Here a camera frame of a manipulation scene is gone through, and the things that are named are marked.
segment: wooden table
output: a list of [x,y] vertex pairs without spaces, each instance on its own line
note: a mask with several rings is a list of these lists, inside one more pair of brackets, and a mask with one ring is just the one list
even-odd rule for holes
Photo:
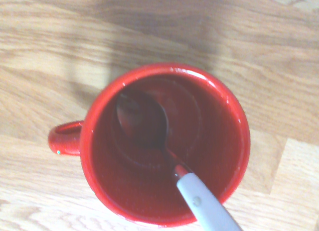
[[47,135],[83,119],[121,74],[175,61],[218,77],[246,112],[250,162],[225,203],[242,228],[318,231],[318,8],[319,0],[0,0],[0,230],[150,230],[110,213],[80,158],[54,155]]

